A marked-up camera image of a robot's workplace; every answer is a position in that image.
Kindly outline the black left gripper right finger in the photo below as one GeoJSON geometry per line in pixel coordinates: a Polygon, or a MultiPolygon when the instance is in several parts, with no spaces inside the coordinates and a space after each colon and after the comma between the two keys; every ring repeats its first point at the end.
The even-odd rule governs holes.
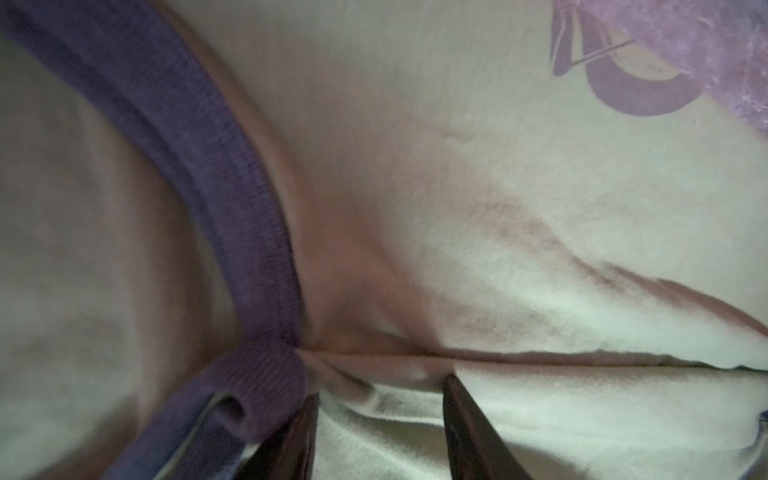
{"type": "Polygon", "coordinates": [[[453,480],[532,480],[453,374],[443,383],[443,417],[453,480]]]}

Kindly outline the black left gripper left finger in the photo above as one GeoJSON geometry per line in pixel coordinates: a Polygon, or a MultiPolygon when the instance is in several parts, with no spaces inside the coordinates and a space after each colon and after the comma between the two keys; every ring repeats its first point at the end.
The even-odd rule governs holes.
{"type": "Polygon", "coordinates": [[[318,394],[267,440],[238,470],[234,480],[310,480],[313,473],[318,394]]]}

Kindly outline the green tank top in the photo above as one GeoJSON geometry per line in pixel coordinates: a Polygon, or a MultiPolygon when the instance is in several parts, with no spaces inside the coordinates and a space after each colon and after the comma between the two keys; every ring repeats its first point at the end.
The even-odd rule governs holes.
{"type": "Polygon", "coordinates": [[[767,475],[763,1],[5,1],[1,475],[767,475]]]}

